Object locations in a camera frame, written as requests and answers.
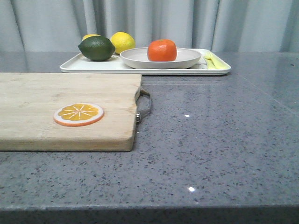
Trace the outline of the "yellow lemon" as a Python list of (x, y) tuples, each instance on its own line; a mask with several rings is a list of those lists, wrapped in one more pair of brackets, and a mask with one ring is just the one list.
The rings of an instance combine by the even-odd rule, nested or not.
[(126, 32), (116, 32), (110, 40), (115, 46), (115, 53), (118, 55), (125, 50), (135, 48), (134, 38)]
[(99, 34), (86, 34), (85, 36), (83, 36), (82, 41), (89, 37), (93, 37), (93, 36), (100, 36), (100, 35)]

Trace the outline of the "wooden cutting board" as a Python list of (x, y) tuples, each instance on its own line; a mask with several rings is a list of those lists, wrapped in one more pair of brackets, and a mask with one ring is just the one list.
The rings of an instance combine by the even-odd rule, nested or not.
[(1, 73), (2, 151), (132, 149), (140, 74)]

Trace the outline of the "orange tangerine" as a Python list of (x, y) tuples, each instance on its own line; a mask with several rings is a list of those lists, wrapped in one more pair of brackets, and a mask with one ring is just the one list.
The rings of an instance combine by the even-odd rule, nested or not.
[(147, 56), (150, 61), (169, 62), (177, 58), (177, 47), (170, 39), (159, 39), (148, 46)]

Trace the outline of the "grey curtain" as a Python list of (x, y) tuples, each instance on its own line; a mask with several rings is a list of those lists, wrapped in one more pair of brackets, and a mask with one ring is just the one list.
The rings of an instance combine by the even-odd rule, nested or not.
[(1, 51), (77, 51), (86, 34), (185, 48), (298, 52), (296, 0), (3, 0)]

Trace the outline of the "yellow plastic fork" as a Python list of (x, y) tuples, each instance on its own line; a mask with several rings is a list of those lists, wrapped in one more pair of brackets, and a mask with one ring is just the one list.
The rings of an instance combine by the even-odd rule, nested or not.
[(228, 66), (224, 62), (222, 62), (214, 53), (212, 52), (206, 53), (204, 59), (206, 58), (211, 59), (213, 61), (217, 70), (228, 69)]

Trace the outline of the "yellow lemon right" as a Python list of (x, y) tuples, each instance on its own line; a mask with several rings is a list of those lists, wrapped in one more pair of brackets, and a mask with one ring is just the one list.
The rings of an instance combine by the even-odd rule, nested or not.
[(110, 40), (115, 46), (115, 53), (118, 55), (125, 50), (135, 48), (134, 38), (126, 32), (116, 32)]

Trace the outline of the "yellow lemon left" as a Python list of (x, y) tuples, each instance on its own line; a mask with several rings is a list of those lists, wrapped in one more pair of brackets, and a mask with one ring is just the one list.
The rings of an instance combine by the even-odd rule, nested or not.
[(93, 37), (93, 36), (100, 36), (100, 35), (99, 34), (86, 34), (85, 36), (83, 36), (82, 41), (89, 37)]

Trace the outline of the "yellow plastic spoon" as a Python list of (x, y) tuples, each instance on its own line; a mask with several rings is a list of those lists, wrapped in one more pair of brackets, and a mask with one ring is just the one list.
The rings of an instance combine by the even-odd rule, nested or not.
[(211, 59), (206, 58), (205, 61), (206, 61), (206, 64), (207, 64), (207, 69), (209, 69), (209, 70), (217, 69), (215, 64), (213, 63), (213, 61)]

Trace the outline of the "white round plate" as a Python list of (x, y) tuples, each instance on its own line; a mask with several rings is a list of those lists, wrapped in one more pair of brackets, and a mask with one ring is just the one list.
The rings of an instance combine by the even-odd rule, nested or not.
[(134, 69), (188, 69), (194, 66), (202, 54), (192, 49), (177, 48), (177, 57), (174, 61), (150, 61), (148, 48), (135, 48), (120, 53), (122, 61)]

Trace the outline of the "green lime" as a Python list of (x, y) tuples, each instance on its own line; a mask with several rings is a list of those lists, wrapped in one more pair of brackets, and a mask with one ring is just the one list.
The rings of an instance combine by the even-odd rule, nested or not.
[(115, 52), (115, 46), (104, 36), (91, 36), (84, 39), (78, 48), (86, 58), (92, 61), (106, 61)]

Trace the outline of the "orange slice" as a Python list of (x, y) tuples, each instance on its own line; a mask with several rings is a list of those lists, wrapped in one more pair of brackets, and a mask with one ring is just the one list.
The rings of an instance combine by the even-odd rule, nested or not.
[(104, 116), (102, 107), (92, 103), (74, 103), (58, 109), (53, 116), (56, 123), (78, 127), (93, 124)]

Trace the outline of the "white bear print tray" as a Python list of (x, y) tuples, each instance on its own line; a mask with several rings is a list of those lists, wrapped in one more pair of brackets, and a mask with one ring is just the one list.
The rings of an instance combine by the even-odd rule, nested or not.
[(127, 66), (118, 55), (113, 55), (109, 60), (94, 62), (87, 59), (82, 53), (77, 54), (67, 62), (60, 65), (62, 72), (69, 73), (139, 73), (142, 75), (200, 75), (200, 76), (220, 76), (226, 75), (231, 71), (231, 66), (224, 62), (228, 69), (209, 70), (204, 59), (206, 53), (211, 52), (207, 49), (193, 49), (202, 54), (200, 60), (188, 69), (134, 69)]

